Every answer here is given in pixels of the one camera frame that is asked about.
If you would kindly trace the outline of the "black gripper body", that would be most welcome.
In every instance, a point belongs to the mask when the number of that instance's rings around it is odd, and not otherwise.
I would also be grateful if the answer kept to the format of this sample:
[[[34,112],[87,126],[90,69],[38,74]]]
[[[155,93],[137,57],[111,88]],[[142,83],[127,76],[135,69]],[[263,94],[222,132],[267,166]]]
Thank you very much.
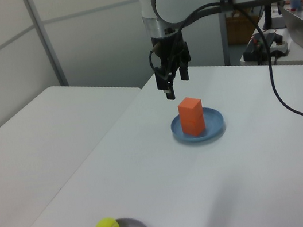
[[[166,37],[151,38],[153,50],[160,59],[160,72],[169,72],[179,68],[188,68],[191,60],[187,43],[181,32]]]

